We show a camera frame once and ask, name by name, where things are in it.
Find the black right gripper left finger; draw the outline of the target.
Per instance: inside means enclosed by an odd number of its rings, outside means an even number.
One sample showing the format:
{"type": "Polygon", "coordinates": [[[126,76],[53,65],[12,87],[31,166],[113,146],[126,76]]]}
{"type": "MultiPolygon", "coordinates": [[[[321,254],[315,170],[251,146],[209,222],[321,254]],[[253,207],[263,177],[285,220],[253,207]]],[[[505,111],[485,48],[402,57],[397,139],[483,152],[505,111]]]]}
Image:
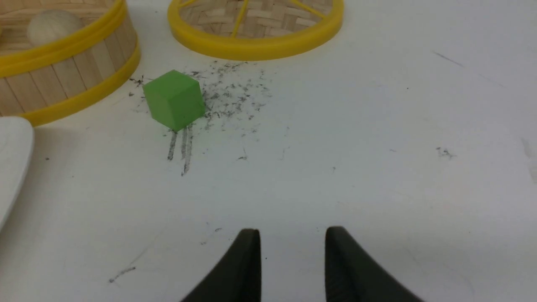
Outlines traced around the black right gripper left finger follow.
{"type": "Polygon", "coordinates": [[[224,256],[183,302],[260,302],[261,236],[242,229],[224,256]]]}

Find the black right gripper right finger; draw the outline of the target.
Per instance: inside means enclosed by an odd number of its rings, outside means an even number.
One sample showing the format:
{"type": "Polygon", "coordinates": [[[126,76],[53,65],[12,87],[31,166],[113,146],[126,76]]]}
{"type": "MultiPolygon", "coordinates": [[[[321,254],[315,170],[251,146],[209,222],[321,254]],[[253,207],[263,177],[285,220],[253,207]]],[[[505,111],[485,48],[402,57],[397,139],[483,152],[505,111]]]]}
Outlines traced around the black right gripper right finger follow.
{"type": "Polygon", "coordinates": [[[422,302],[342,226],[326,230],[325,294],[328,302],[422,302]]]}

